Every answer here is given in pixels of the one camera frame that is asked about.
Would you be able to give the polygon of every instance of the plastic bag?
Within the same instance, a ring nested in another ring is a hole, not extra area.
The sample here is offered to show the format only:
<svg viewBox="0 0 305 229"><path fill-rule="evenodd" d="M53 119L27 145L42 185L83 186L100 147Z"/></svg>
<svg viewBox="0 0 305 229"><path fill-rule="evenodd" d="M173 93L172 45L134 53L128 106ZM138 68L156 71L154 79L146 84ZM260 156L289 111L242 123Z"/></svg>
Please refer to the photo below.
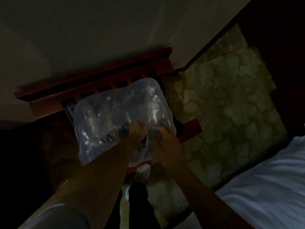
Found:
<svg viewBox="0 0 305 229"><path fill-rule="evenodd" d="M126 137L130 122L139 120L148 129L148 136L133 152L130 167L153 159L150 138L154 126L172 127L176 133L173 114L158 82L152 78L86 97L76 105L73 120L83 165Z"/></svg>

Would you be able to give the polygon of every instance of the hand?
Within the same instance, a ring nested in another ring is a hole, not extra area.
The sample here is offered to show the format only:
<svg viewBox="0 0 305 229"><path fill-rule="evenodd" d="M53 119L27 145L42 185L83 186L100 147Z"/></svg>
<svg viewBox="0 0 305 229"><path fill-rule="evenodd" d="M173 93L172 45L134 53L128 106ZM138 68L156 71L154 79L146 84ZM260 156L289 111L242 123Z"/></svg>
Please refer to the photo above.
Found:
<svg viewBox="0 0 305 229"><path fill-rule="evenodd" d="M129 139L138 145L147 135L147 128L141 122L136 121L129 124Z"/></svg>
<svg viewBox="0 0 305 229"><path fill-rule="evenodd" d="M181 145L172 128L155 127L162 137L151 139L152 149L156 159L169 171L180 169L186 164L181 152Z"/></svg>

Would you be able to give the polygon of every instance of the dark pants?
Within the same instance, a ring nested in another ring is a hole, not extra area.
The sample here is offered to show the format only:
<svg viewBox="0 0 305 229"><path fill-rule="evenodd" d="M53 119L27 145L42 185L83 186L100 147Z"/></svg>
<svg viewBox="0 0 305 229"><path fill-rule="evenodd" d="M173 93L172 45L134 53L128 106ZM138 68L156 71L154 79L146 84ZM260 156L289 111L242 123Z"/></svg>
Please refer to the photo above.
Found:
<svg viewBox="0 0 305 229"><path fill-rule="evenodd" d="M122 190L116 200L116 204L106 223L105 229L120 228L120 201ZM144 184L133 183L129 190L129 228L160 229L155 217L154 208L147 200L148 194Z"/></svg>

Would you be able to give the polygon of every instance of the shoe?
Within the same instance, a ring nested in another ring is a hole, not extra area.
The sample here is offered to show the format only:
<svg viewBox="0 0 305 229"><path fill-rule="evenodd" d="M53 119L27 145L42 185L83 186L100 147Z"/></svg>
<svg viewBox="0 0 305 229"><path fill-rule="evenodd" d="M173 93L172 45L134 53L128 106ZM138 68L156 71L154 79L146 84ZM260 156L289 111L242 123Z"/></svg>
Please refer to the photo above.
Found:
<svg viewBox="0 0 305 229"><path fill-rule="evenodd" d="M135 172L135 178L133 179L132 183L126 188L125 191L125 197L127 200L129 200L129 189L133 183L142 183L146 184L147 179L150 176L151 172L151 165L149 163L145 163L144 165L141 165L137 171Z"/></svg>

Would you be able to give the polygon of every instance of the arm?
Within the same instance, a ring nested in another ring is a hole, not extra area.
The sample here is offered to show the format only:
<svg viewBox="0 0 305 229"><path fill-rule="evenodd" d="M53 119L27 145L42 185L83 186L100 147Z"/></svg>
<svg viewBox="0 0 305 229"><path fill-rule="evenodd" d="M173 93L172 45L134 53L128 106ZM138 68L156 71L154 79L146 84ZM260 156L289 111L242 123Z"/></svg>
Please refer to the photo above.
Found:
<svg viewBox="0 0 305 229"><path fill-rule="evenodd" d="M181 188L201 227L252 228L192 172L173 130L163 127L156 129L162 133L162 138L152 141L155 157Z"/></svg>
<svg viewBox="0 0 305 229"><path fill-rule="evenodd" d="M59 202L79 210L92 228L104 228L124 182L130 156L146 133L140 122L132 123L127 138L76 172L27 222Z"/></svg>

